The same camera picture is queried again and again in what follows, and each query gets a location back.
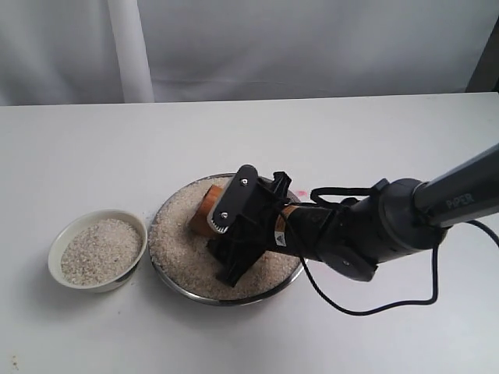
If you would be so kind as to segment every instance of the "white table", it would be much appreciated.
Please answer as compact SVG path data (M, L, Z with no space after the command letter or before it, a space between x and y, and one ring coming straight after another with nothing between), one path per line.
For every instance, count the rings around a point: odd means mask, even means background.
M495 93L0 108L0 372L498 372L499 251L468 225L442 246L437 304L361 318L304 276L222 309L173 294L147 258L106 295L63 289L46 267L78 216L121 208L149 222L181 186L244 163L287 171L294 191L371 186L431 179L498 140ZM499 231L499 217L483 221ZM429 252L384 264L368 284L312 271L352 309L430 295Z

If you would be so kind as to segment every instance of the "rice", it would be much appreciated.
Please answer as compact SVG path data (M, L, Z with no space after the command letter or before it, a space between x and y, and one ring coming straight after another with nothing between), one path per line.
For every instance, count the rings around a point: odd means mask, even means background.
M221 264L208 252L208 239L188 226L204 194L213 185L223 187L229 178L194 182L180 189L160 209L150 230L151 259L178 286L215 300L238 300L260 295L285 281L299 259L265 252L232 288L215 278Z
M98 221L81 231L62 254L64 278L79 286L105 283L124 273L140 254L141 237L121 220Z

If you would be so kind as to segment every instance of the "white curtain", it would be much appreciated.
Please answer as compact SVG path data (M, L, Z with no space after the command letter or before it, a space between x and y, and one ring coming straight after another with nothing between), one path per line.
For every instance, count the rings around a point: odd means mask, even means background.
M0 104L461 92L498 0L0 0Z

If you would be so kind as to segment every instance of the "metal bowl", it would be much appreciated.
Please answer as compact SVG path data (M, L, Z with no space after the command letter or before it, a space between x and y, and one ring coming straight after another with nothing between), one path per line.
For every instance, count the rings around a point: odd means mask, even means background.
M205 178L201 178L201 179L198 179L192 183L189 183L188 185L184 186L183 188L185 187L188 187L189 185L192 185L193 183L196 183L196 182L199 182L199 181L203 181L203 180L206 180L206 179L214 179L214 178L227 178L227 177L232 177L234 175L234 173L225 173L225 174L218 174L218 175L211 175L209 177L205 177ZM161 208L159 209L158 213L161 211L161 209L163 209L164 206L168 205L172 199L172 197L174 196L172 195L168 200L165 201L165 203L161 206ZM289 192L288 193L288 196L289 198L292 200L292 201L295 201L295 202L299 202L299 199L298 197L296 197L292 192ZM154 217L153 219L153 222L150 226L150 229L149 229L149 238L150 238L150 230L152 228L152 226L156 223L156 220L157 220L157 214L156 216ZM233 305L248 305L248 304L253 304L255 302L260 302L262 300L264 300L265 298L269 298L273 295L276 295L278 292L281 292L282 290L284 290L286 287L288 287L303 271L303 266L302 264L300 263L296 269L289 275L289 277L287 277L286 279L284 279L280 284L278 284L277 286L275 286L274 288L268 290L268 291L265 291L261 294L258 294L258 295L254 295L250 298L240 298L240 299L236 299L236 300L217 300L217 299L214 299L214 298L205 298L203 296L199 296L199 295L196 295L192 292L189 292L187 290L185 290L184 288L180 287L177 283L175 283L160 267L159 265L157 265L156 263L154 263L154 261L152 260L152 256L150 255L149 253L149 257L150 257L150 261L153 265L153 268L154 270L156 271L157 275L161 278L161 280L167 285L169 286L173 291L176 291L178 292L179 294L185 296L186 298L190 298L191 300L194 300L195 302L200 302L202 304L207 304L207 305L215 305L215 306L233 306Z

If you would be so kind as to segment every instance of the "black wire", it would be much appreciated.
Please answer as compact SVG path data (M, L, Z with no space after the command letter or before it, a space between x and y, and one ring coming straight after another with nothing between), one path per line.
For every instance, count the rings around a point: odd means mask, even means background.
M499 237L497 236L497 234L495 232L492 231L491 228L489 228L485 224L481 223L480 221L473 220L473 221L468 221L466 223L472 224L473 226L485 231L485 233L487 235L489 235L492 240L494 240L494 243L496 243L497 247L499 247Z
M347 308L343 308L339 304L333 302L323 291L319 288L317 285L316 281L313 279L313 276L310 272L309 267L306 265L305 258L303 257L303 248L305 248L305 244L301 240L298 234L296 234L296 231L294 227L290 224L288 218L284 213L279 211L279 215L282 217L284 222L286 223L286 226L289 229L289 232L293 236L293 239L295 242L298 244L296 247L296 250L298 252L299 260L302 263L303 269L305 270L306 276L309 278L310 283L312 284L313 289L316 291L316 293L319 294L320 297L322 297L325 302L327 302L329 305L334 307L340 312L343 312L344 314L348 314L349 316L371 316L373 314L383 312L385 310L389 310L392 308L397 308L399 306L406 306L406 305L431 305L435 303L438 299L438 248L440 246L441 240L443 238L443 231L441 231L440 235L437 236L432 253L431 253L431 275L432 275L432 295L431 298L427 300L404 300L400 302L392 302L390 304L382 305L378 308L374 308L371 310L366 310L366 311L355 311L355 310L350 310ZM481 230L483 230L487 235L490 236L490 238L494 241L494 243L499 247L499 237L496 235L495 232L492 231L489 227L487 227L485 224L479 222L479 221L468 221L466 222L467 224L471 224Z

